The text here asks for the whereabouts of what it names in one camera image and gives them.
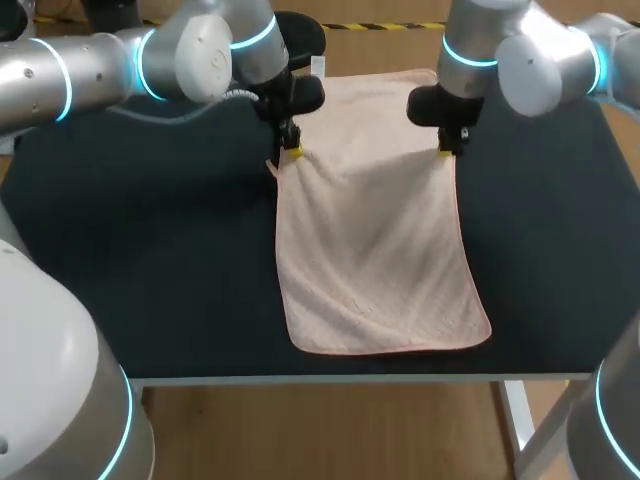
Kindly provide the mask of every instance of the black tabletop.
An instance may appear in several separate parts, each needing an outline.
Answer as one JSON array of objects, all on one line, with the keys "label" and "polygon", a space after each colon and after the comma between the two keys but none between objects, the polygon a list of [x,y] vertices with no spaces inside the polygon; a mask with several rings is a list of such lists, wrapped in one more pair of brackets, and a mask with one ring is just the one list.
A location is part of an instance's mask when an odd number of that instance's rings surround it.
[{"label": "black tabletop", "polygon": [[640,194],[599,108],[531,120],[494,91],[457,164],[493,336],[456,352],[301,352],[275,268],[271,140],[243,100],[175,127],[86,115],[25,136],[2,200],[135,378],[586,373],[640,307]]}]

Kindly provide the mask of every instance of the floor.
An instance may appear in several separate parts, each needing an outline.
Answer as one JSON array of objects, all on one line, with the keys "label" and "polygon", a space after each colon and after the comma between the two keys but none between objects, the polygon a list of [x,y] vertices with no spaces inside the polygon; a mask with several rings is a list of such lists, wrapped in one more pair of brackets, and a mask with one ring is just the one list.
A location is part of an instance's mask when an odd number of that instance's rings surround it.
[{"label": "floor", "polygon": [[[276,0],[276,9],[319,21],[444,21],[450,0]],[[146,18],[166,18],[180,0],[140,0]],[[637,0],[541,1],[571,21],[596,11],[640,19]],[[76,2],[41,0],[42,14],[81,15]],[[327,33],[327,74],[435,67],[436,30]],[[635,126],[607,112],[640,184]],[[564,382],[527,382],[536,423]],[[155,480],[224,478],[446,480],[512,478],[492,386],[478,384],[156,389]],[[568,479],[560,459],[545,480]]]}]

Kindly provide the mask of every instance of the silver cylinder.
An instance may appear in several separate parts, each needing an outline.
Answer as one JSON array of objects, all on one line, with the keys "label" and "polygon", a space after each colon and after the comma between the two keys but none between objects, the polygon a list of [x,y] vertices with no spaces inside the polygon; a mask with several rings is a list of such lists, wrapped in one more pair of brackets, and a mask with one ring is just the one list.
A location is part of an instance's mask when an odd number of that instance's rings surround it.
[{"label": "silver cylinder", "polygon": [[154,461],[151,425],[99,334],[96,375],[82,408],[55,443],[11,478],[147,480]]},{"label": "silver cylinder", "polygon": [[613,97],[625,105],[640,109],[640,30],[637,28],[617,38],[613,65],[608,75],[611,75]]},{"label": "silver cylinder", "polygon": [[[635,34],[637,29],[620,17],[609,13],[592,15],[576,27],[589,35],[598,53],[600,74],[596,92],[606,93],[607,84],[611,81],[614,97],[635,108],[640,108],[640,95],[638,95],[640,69],[637,67],[638,54],[634,46],[640,40],[640,37]],[[614,46],[617,58],[612,54]]]},{"label": "silver cylinder", "polygon": [[125,100],[133,69],[115,37],[30,39],[0,46],[0,133]]},{"label": "silver cylinder", "polygon": [[160,98],[183,97],[175,73],[175,52],[189,20],[217,14],[232,33],[233,77],[247,86],[276,77],[289,54],[268,0],[195,0],[185,4],[143,44],[142,66],[149,89]]},{"label": "silver cylinder", "polygon": [[517,30],[518,21],[531,3],[453,0],[438,60],[440,84],[461,98],[484,96],[495,73],[496,48]]},{"label": "silver cylinder", "polygon": [[289,53],[269,0],[227,1],[222,16],[233,33],[233,77],[260,85],[280,74]]},{"label": "silver cylinder", "polygon": [[581,480],[636,480],[640,468],[640,315],[604,360],[567,422],[567,444]]}]

